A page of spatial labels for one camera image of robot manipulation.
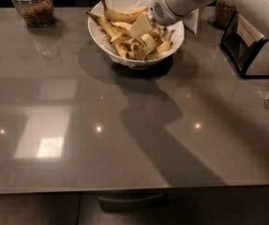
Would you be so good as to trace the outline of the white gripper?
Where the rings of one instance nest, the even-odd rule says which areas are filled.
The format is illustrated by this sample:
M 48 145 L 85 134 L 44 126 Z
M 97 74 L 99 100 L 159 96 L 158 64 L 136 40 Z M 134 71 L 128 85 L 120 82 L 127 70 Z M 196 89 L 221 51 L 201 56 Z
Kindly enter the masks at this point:
M 184 20 L 197 8 L 210 4 L 213 0 L 150 0 L 149 10 L 154 22 L 170 26 Z M 128 30 L 132 38 L 137 38 L 151 31 L 153 26 L 144 12 Z

